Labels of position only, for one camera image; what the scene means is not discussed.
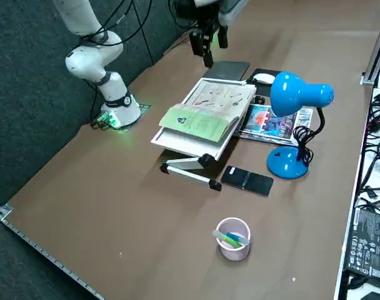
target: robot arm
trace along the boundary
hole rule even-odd
[[[211,43],[216,31],[220,48],[228,47],[228,27],[237,18],[248,0],[175,0],[177,16],[196,22],[190,32],[194,55],[203,57],[204,65],[214,64]]]
[[[104,68],[122,53],[121,38],[102,28],[88,0],[53,1],[69,31],[78,36],[90,36],[98,43],[84,41],[73,49],[65,58],[69,72],[97,85],[104,96],[101,114],[109,116],[111,127],[117,129],[135,122],[141,113],[139,105],[122,77]]]

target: lamp shade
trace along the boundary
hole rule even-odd
[[[334,91],[329,84],[306,84],[290,72],[281,72],[271,87],[271,106],[278,117],[288,116],[303,106],[323,108],[332,103]]]

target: blue desk lamp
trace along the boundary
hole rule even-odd
[[[273,113],[283,117],[298,112],[303,106],[312,106],[317,109],[321,124],[316,131],[305,126],[294,128],[298,147],[278,147],[269,154],[266,164],[275,176],[296,179],[307,173],[314,153],[306,144],[325,126],[322,108],[331,104],[333,98],[333,88],[328,84],[306,84],[290,72],[281,72],[276,76],[271,88]]]

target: lamp base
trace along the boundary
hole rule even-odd
[[[267,157],[267,168],[279,178],[300,178],[308,172],[308,167],[302,161],[297,161],[297,154],[296,147],[277,147]]]

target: open book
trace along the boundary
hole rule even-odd
[[[218,142],[247,110],[255,88],[201,81],[185,103],[169,108],[162,127]]]

